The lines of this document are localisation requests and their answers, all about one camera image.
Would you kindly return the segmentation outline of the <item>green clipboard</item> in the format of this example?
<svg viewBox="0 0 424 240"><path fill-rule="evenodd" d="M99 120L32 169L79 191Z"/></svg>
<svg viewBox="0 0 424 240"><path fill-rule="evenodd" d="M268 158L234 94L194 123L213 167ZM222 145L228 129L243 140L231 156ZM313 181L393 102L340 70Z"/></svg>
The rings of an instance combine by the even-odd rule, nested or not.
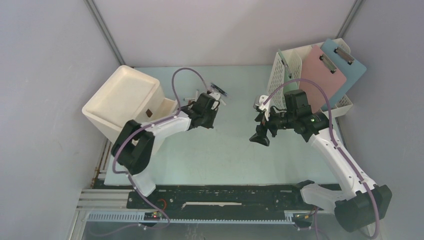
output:
<svg viewBox="0 0 424 240"><path fill-rule="evenodd" d="M294 50L278 50L278 55L284 66L284 83L301 77L302 60Z"/></svg>

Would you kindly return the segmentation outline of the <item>white drawer cabinet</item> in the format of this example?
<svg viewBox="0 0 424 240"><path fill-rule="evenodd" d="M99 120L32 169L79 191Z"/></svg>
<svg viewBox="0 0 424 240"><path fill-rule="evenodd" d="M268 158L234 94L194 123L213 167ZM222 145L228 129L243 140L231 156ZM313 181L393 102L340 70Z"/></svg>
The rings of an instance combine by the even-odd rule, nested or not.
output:
<svg viewBox="0 0 424 240"><path fill-rule="evenodd" d="M127 121L154 122L176 109L176 100L165 97L158 79L121 65L83 106L82 113L115 143Z"/></svg>

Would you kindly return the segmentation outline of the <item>pink clipboard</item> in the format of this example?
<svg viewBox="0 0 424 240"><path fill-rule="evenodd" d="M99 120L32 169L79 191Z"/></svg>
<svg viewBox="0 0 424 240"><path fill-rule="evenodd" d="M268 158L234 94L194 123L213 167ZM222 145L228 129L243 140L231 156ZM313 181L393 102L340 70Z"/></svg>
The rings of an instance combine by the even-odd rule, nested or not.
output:
<svg viewBox="0 0 424 240"><path fill-rule="evenodd" d="M302 62L301 78L319 85L328 99L346 82L346 77L318 46L313 46ZM299 89L306 93L313 113L326 105L322 93L314 85L301 81Z"/></svg>

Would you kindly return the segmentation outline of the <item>blue clipboard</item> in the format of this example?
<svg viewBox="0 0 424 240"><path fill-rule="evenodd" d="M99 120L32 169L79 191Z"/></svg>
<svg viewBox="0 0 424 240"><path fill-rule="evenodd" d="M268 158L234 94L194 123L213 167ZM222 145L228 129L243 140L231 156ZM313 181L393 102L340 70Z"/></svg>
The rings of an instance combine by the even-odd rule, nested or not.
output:
<svg viewBox="0 0 424 240"><path fill-rule="evenodd" d="M346 77L345 83L329 99L331 107L335 107L347 91L363 76L367 68L353 57L345 44L338 44L334 40L327 39L320 48Z"/></svg>

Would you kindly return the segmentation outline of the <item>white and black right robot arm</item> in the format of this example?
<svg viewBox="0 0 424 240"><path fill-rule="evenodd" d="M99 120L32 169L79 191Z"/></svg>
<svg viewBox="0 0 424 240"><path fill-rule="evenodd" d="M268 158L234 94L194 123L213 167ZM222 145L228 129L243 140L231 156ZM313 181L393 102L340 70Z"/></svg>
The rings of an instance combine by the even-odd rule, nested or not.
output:
<svg viewBox="0 0 424 240"><path fill-rule="evenodd" d="M269 96L260 95L253 108L259 113L258 123L250 142L270 145L279 130L293 129L319 154L340 186L330 190L305 180L294 186L291 204L297 209L314 205L335 215L337 222L347 232L382 220L387 213L392 191L387 185L377 185L353 160L332 129L329 118L322 112L312 112L307 95L302 90L292 90L284 95L286 108L277 112Z"/></svg>

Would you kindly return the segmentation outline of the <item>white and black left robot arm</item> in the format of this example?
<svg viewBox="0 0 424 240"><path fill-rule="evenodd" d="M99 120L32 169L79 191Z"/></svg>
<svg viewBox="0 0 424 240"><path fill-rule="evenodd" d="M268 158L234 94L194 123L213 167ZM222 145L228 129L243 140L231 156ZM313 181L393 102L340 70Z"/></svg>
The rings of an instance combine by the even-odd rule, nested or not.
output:
<svg viewBox="0 0 424 240"><path fill-rule="evenodd" d="M173 114L156 121L126 122L112 147L112 171L119 174L117 164L124 168L122 173L139 191L138 201L145 208L153 208L158 202L158 194L154 192L156 184L147 170L155 144L174 134L198 127L213 128L220 104L221 94L208 91Z"/></svg>

